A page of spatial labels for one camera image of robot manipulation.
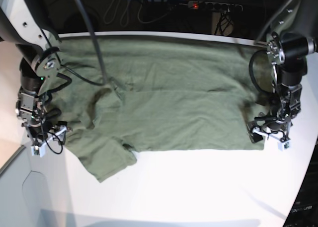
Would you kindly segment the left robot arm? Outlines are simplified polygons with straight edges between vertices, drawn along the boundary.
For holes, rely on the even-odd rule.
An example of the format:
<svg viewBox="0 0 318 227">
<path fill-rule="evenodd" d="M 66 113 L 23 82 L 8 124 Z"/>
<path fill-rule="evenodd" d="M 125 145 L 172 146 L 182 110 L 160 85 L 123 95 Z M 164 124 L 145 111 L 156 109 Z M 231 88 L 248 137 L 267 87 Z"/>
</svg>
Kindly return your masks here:
<svg viewBox="0 0 318 227">
<path fill-rule="evenodd" d="M 285 0 L 267 21 L 256 42 L 266 37 L 266 49 L 255 52 L 249 61 L 249 76 L 255 88 L 268 96 L 270 110 L 247 123 L 253 144 L 274 138 L 290 146 L 292 120 L 301 111 L 302 77 L 308 72 L 307 56 L 318 51 L 318 0 Z M 256 81 L 253 64 L 260 54 L 267 55 L 272 67 L 272 91 Z"/>
</svg>

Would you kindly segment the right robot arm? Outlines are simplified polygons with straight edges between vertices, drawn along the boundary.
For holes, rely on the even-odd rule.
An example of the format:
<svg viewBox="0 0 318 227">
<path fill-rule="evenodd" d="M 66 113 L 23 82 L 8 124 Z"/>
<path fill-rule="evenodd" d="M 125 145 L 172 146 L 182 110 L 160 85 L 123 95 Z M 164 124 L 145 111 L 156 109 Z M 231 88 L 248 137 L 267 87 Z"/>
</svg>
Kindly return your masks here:
<svg viewBox="0 0 318 227">
<path fill-rule="evenodd" d="M 16 115 L 22 121 L 31 150 L 42 155 L 50 141 L 65 143 L 67 125 L 50 121 L 61 112 L 47 111 L 52 94 L 70 85 L 72 80 L 58 70 L 60 39 L 48 17 L 44 0 L 0 0 L 0 37 L 13 43 L 22 54 L 20 89 Z"/>
</svg>

